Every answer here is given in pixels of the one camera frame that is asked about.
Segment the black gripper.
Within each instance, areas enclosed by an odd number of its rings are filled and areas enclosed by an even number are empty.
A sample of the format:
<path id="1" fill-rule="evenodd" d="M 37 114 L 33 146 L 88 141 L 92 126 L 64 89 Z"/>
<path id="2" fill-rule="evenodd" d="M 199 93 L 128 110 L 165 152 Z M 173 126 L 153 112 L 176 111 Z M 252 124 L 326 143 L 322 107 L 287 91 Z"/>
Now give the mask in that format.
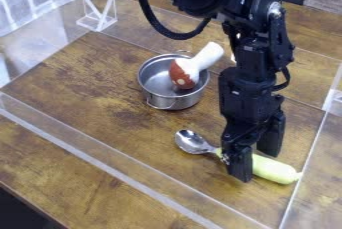
<path id="1" fill-rule="evenodd" d="M 221 160 L 227 173 L 241 182 L 252 178 L 252 144 L 266 155 L 276 157 L 282 149 L 286 116 L 284 97 L 272 94 L 276 77 L 245 80 L 233 67 L 219 75 L 219 108 L 227 125 L 221 133 Z"/>

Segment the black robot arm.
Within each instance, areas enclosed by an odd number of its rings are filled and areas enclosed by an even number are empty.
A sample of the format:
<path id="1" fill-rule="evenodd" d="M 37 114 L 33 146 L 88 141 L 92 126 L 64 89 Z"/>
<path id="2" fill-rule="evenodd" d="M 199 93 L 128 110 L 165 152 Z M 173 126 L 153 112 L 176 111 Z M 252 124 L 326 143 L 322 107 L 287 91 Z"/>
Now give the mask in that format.
<path id="1" fill-rule="evenodd" d="M 288 86 L 276 74 L 288 72 L 295 46 L 286 30 L 284 0 L 171 0 L 177 9 L 201 19 L 195 30 L 168 30 L 155 17 L 148 0 L 139 0 L 155 30 L 173 40 L 196 36 L 213 19 L 229 39 L 236 65 L 219 74 L 219 106 L 227 125 L 221 154 L 227 173 L 247 182 L 252 177 L 252 151 L 275 157 L 282 148 L 286 116 L 276 92 Z"/>

